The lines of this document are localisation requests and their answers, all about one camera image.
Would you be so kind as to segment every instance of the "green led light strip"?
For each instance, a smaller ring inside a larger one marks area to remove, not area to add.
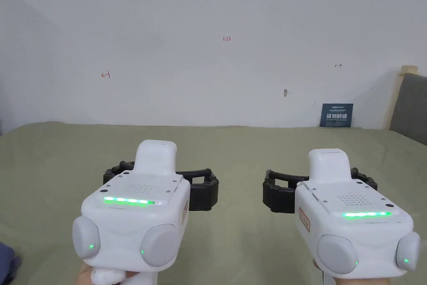
[[[116,202],[131,202],[134,204],[154,204],[155,202],[151,200],[145,200],[145,199],[133,199],[133,198],[122,198],[122,197],[104,197],[104,200],[113,200]]]
[[[372,216],[390,216],[391,212],[366,212],[366,213],[343,213],[344,217],[372,217]]]

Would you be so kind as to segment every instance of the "green bed sheet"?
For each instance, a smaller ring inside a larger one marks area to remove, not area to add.
[[[177,170],[209,167],[220,181],[213,210],[190,213],[160,285],[321,285],[294,215],[270,212],[261,187],[267,169],[307,175],[314,148],[344,150],[427,238],[427,146],[393,131],[37,123],[0,137],[0,241],[23,257],[15,285],[73,284],[82,262],[71,225],[81,203],[144,139],[175,142]],[[417,271],[393,284],[425,284],[426,266],[427,248]]]

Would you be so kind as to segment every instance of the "finger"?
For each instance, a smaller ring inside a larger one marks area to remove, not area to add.
[[[316,263],[316,261],[315,261],[315,260],[313,260],[313,265],[314,265],[317,269],[320,269],[320,268],[319,268],[319,266],[317,265],[317,263]]]
[[[130,278],[132,276],[135,276],[136,274],[139,274],[139,272],[126,272],[126,277]]]

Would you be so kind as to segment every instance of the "speaker grille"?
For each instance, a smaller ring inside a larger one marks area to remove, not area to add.
[[[341,195],[337,196],[346,206],[372,205],[372,203],[362,195]]]

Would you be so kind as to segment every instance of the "white handle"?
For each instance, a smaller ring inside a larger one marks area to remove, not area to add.
[[[124,280],[121,285],[157,285],[158,272],[141,272]]]

